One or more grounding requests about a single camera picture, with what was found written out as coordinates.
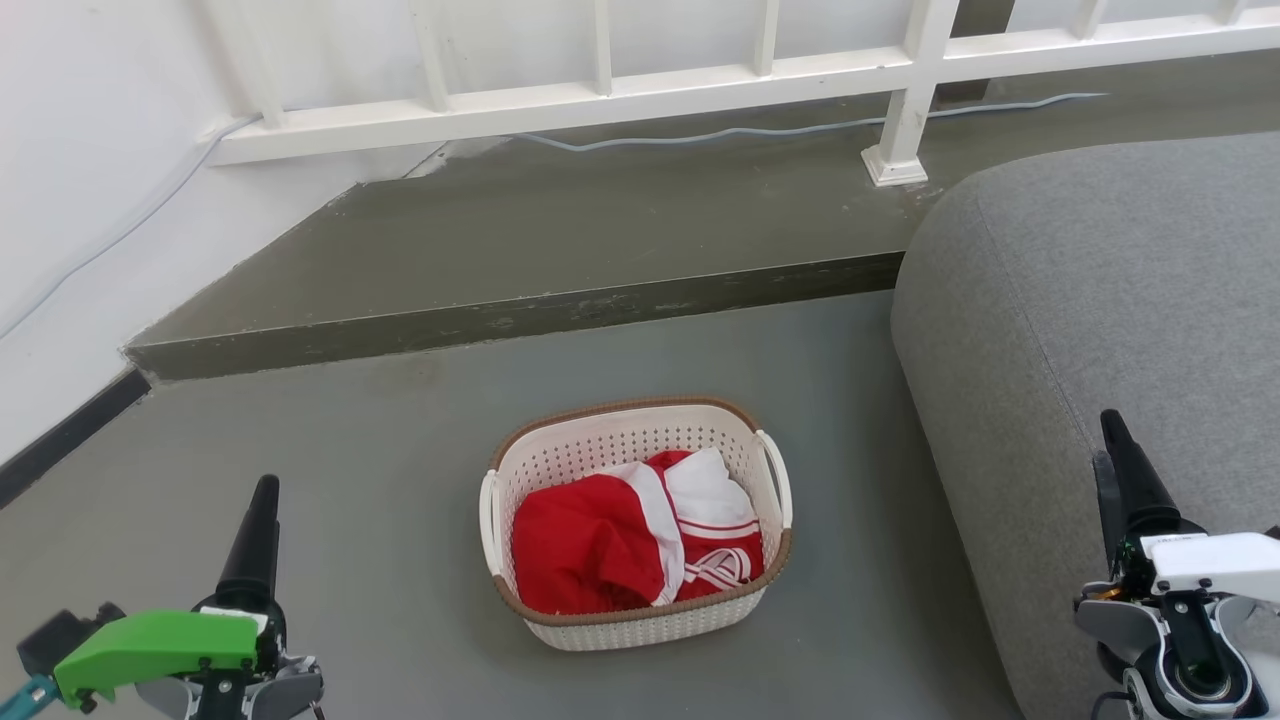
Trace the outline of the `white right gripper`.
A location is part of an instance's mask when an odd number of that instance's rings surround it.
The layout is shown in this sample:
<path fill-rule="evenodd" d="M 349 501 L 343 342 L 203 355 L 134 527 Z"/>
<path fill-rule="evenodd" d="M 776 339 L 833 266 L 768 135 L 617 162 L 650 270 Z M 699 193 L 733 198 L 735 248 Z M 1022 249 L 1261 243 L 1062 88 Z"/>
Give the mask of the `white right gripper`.
<path fill-rule="evenodd" d="M 1106 452 L 1093 456 L 1093 471 L 1110 577 L 1133 597 L 1203 591 L 1279 601 L 1276 525 L 1265 532 L 1157 530 L 1125 538 L 1126 521 L 1180 521 L 1181 514 L 1120 411 L 1103 410 L 1100 424 Z"/>

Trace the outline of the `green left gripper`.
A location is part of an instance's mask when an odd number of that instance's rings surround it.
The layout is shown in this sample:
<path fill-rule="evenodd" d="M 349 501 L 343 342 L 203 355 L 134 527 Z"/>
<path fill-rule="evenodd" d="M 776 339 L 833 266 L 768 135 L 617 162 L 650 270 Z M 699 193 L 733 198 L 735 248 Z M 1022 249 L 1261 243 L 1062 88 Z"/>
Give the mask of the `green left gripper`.
<path fill-rule="evenodd" d="M 280 480 L 259 479 L 227 556 L 216 593 L 189 611 L 154 609 L 95 620 L 55 664 L 55 683 L 69 708 L 93 708 L 116 689 L 166 676 L 248 669 L 276 670 L 288 625 L 274 600 L 279 550 Z"/>

